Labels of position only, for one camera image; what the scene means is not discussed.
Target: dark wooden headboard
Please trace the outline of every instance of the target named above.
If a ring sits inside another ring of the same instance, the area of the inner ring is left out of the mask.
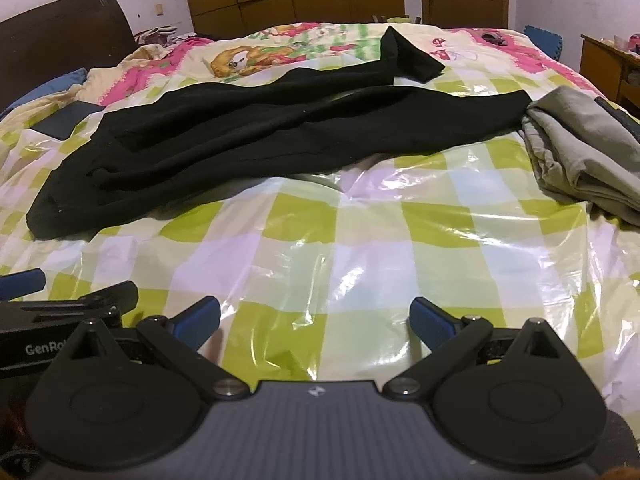
[[[0,111],[59,75],[136,49],[117,0],[58,0],[0,23]]]

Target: metal bolt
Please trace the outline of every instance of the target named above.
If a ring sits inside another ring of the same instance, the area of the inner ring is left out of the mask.
[[[236,378],[220,379],[213,385],[213,391],[222,397],[235,397],[244,394],[244,383]]]
[[[389,381],[388,386],[397,395],[411,395],[420,389],[420,383],[411,377],[396,377]]]

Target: checkered plastic sheet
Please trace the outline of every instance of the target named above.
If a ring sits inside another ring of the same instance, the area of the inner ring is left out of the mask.
[[[173,75],[107,111],[213,80],[203,66],[226,52],[234,72],[222,81],[242,85],[295,66],[376,59],[385,27],[292,25],[194,48]],[[482,31],[395,27],[446,65],[427,88],[463,96],[525,89],[534,99],[560,84],[594,91],[515,32],[502,31],[508,44],[496,47]],[[202,352],[251,384],[387,380],[426,351],[406,322],[415,296],[496,326],[545,317],[640,433],[640,234],[587,203],[546,197],[516,132],[441,153],[380,156],[329,175],[231,182],[93,237],[34,241],[25,212],[102,115],[59,142],[29,129],[54,109],[41,107],[23,129],[0,123],[0,273],[42,268],[47,288],[34,298],[74,298],[133,280],[134,322],[212,294],[222,325]],[[420,127],[429,135],[428,116]]]

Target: gray ribbed surface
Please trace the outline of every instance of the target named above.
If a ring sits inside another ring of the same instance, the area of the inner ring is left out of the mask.
[[[318,386],[324,394],[310,393]],[[114,473],[47,464],[34,480],[589,480],[585,465],[515,474],[469,460],[415,404],[384,399],[373,383],[263,383],[220,402],[183,446]]]

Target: gray fabric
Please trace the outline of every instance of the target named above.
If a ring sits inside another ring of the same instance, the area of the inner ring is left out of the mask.
[[[640,143],[592,97],[553,90],[529,105],[520,135],[543,189],[640,226]]]

